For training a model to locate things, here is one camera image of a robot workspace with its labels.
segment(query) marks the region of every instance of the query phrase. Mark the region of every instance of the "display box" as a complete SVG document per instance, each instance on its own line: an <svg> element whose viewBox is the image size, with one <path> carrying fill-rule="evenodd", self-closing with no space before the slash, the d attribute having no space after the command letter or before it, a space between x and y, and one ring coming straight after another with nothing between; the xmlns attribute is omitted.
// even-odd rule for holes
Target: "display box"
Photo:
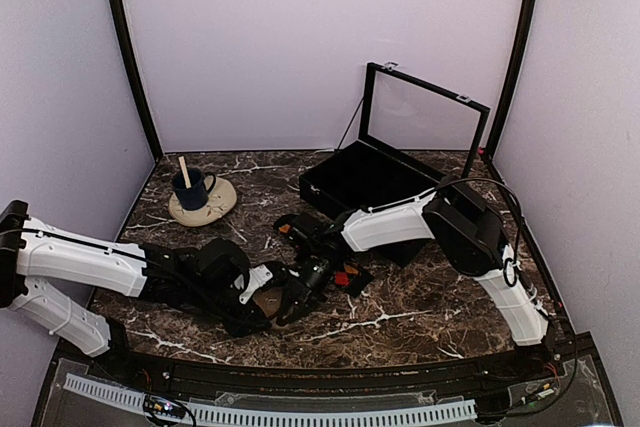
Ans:
<svg viewBox="0 0 640 427"><path fill-rule="evenodd" d="M331 219L361 207L376 207L415 196L436 186L444 172L426 165L370 134L374 89L379 76L390 76L437 96L449 99L454 108L478 113L473 138L461 177L471 171L489 108L424 80L375 63L367 64L358 138L327 160L300 176L300 197ZM412 240L379 247L394 263L405 266L417 255L425 240Z"/></svg>

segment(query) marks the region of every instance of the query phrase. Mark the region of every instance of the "wooden stick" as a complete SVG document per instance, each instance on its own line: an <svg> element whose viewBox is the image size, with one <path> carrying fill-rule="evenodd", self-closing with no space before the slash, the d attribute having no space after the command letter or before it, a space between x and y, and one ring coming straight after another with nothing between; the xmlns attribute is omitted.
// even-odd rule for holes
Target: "wooden stick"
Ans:
<svg viewBox="0 0 640 427"><path fill-rule="evenodd" d="M184 185L187 189L191 188L191 179L189 179L189 171L187 170L187 164L184 161L184 157L178 157L178 161L180 161L180 170L182 170L182 175L184 176Z"/></svg>

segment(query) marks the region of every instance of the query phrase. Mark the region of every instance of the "black frame edge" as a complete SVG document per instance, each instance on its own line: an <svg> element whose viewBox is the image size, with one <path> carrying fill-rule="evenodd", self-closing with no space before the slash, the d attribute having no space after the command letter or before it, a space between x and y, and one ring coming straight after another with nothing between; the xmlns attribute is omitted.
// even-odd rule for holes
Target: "black frame edge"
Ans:
<svg viewBox="0 0 640 427"><path fill-rule="evenodd" d="M40 387L40 394L38 395L38 401L36 402L36 407L35 407L35 410L33 411L33 417L31 418L31 427L41 427L42 420L44 417L44 411L47 406L47 402L49 400L49 392L51 391L53 379L56 375L56 370L58 368L58 362L60 358L64 358L63 355L59 354L59 350L60 350L59 344L60 342L58 342L56 349L53 351L53 356L49 361L47 372L44 375L44 380L42 381L42 387Z"/></svg>
<svg viewBox="0 0 640 427"><path fill-rule="evenodd" d="M610 388L609 381L604 370L604 365L600 358L597 346L593 342L590 332L579 334L576 337L578 342L578 355L591 355L598 377L602 383L607 406L610 409L611 417L614 425L623 425L617 401ZM573 346L570 339L561 341L559 352L563 357L568 358L573 352ZM188 401L191 397L199 397L205 399L214 399L219 392L247 392L263 395L321 395L327 393L336 395L332 390L335 388L336 381L340 387L343 385L341 379L348 380L352 378L351 384L354 384L354 376L360 377L359 373L365 373L364 379L356 380L360 385L352 385L348 388L348 392L341 392L337 395L348 396L357 395L365 396L375 393L391 394L418 392L424 390L436 390L440 395L453 396L462 395L465 398L480 398L484 395L506 389L514 383L513 380L485 381L477 380L474 373L484 371L493 362L500 362L501 359L509 357L510 353L491 354L485 357L478 357L464 360L452 360L447 362L427 363L408 366L409 371L405 371L407 375L393 375L402 372L403 369L398 367L382 367L374 369L338 369L338 377L341 379L333 379L336 373L333 369L322 369L307 372L302 369L297 371L297 376L302 375L303 378L283 379L282 369L270 368L251 368L240 366L225 366L219 364L207 364L194 361L185 361L177 359L168 359L157 357L149 354L134 353L132 360L149 372L154 379L154 393L159 395L170 395L183 401ZM61 342L53 356L45 382L43 382L36 411L32 420L32 427L38 427L42 419L44 408L46 405L48 392L51 387L57 363L61 358L66 358L75 362L84 363L89 367L88 375L114 380L109 374L105 373L104 367L99 367L96 362L86 356L83 356L72 345ZM392 374L387 381L383 380L385 373ZM319 376L316 379L304 379L307 374ZM242 382L236 384L233 379L244 379L246 376L253 378L255 382ZM193 391L193 387L198 387L198 392ZM309 391L309 387L317 387L314 391Z"/></svg>
<svg viewBox="0 0 640 427"><path fill-rule="evenodd" d="M142 123L147 143L151 149L151 154L153 155L153 158L158 161L162 158L162 146L160 145L158 132L153 124L149 104L147 103L144 88L142 87L138 64L133 53L133 44L131 43L131 36L129 35L129 26L127 25L124 4L122 0L109 0L109 5L111 6L113 25L116 29L116 36L118 37L118 44L120 45L122 62L124 63L124 68L127 72L127 78L129 79L129 87L133 94L133 100L136 104L136 109L138 110L140 122Z"/></svg>
<svg viewBox="0 0 640 427"><path fill-rule="evenodd" d="M487 121L489 120L489 112L490 109L482 105L478 102L475 102L468 97L461 96L456 94L455 92L451 92L443 87L440 87L435 84L431 84L422 79L418 79L417 77L413 77L411 75L405 74L403 72L399 72L397 70L388 69L380 64L376 64L375 62L369 62L367 64L367 71L365 77L364 84L364 96L362 103L362 115L360 116L360 128L358 130L358 139L362 142L369 144L378 150L381 150L382 146L386 147L386 151L388 155L391 155L394 158L398 158L400 156L400 152L391 145L386 144L380 139L376 139L372 135L369 134L369 123L371 120L371 108L373 104L373 92L375 88L376 75L384 74L390 77L395 77L396 79L402 80L404 82L408 82L409 84L415 85L417 87L426 89L430 92L434 92L438 95L441 95L449 100L453 100L464 107L475 110L479 114L478 123L476 124L476 130L473 134L473 140L471 141L471 146L469 147L469 155L467 155L466 162L464 164L464 168L462 169L462 173L460 174L461 178L469 177L471 173L471 169L473 167L473 161L479 152L480 141L482 139L482 135L484 133L484 129L487 125Z"/></svg>
<svg viewBox="0 0 640 427"><path fill-rule="evenodd" d="M513 101L513 95L516 90L516 84L518 82L518 77L520 76L520 69L522 67L522 61L527 47L527 39L529 38L529 30L531 29L535 3L536 0L522 0L522 4L520 6L520 16L518 18L518 26L516 28L516 35L513 41L511 57L509 58L509 66L507 67L500 100L498 101L493 125L485 147L485 152L490 157L493 157L496 153L507 121L511 102Z"/></svg>

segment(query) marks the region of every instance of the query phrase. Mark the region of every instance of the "white cable tray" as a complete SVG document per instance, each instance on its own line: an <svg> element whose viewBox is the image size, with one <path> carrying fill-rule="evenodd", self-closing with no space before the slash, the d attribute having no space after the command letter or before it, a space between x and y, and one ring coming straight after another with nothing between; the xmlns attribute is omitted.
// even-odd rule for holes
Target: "white cable tray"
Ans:
<svg viewBox="0 0 640 427"><path fill-rule="evenodd" d="M67 374L64 389L112 407L144 415L142 404L145 394L97 379ZM465 400L447 404L413 407L408 409L369 412L275 412L245 410L188 402L198 426L243 425L257 427L422 427L443 425L477 418L475 401ZM189 416L182 424L191 425Z"/></svg>

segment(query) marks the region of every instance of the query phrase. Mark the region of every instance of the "white saucer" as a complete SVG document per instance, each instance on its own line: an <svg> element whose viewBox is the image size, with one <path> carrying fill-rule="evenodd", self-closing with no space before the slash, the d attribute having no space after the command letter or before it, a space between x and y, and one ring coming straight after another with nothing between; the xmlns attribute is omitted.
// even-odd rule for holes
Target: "white saucer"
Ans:
<svg viewBox="0 0 640 427"><path fill-rule="evenodd" d="M205 187L209 188L211 182L213 177L207 177L204 180ZM176 194L173 194L169 199L169 214L185 227L202 227L226 215L237 201L238 196L231 182L217 177L215 186L209 192L209 202L204 207L198 210L184 210Z"/></svg>

